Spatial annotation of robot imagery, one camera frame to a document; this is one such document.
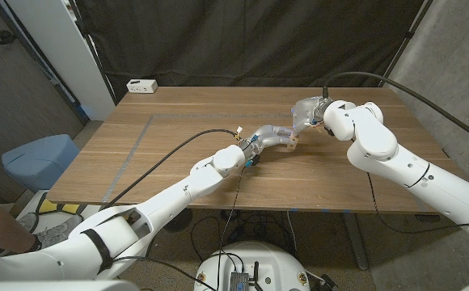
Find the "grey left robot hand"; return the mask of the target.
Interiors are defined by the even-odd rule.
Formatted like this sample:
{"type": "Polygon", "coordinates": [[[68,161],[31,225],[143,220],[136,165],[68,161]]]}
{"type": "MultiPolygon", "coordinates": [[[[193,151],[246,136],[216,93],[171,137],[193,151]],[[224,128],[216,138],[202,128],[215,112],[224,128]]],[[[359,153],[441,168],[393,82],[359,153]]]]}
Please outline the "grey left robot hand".
{"type": "Polygon", "coordinates": [[[293,131],[286,127],[276,125],[264,125],[257,129],[250,137],[240,142],[245,159],[253,159],[263,152],[265,148],[276,145],[287,145],[292,149],[297,145],[298,139],[293,131]]]}

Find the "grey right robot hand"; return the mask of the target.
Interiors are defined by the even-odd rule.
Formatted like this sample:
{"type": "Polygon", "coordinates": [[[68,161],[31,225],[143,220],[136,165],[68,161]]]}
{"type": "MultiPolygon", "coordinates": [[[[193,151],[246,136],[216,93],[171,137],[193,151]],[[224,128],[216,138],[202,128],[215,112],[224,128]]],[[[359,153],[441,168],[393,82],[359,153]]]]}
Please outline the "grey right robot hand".
{"type": "Polygon", "coordinates": [[[302,131],[324,122],[324,113],[333,103],[329,97],[315,96],[299,100],[292,108],[293,135],[298,137],[302,131]]]}

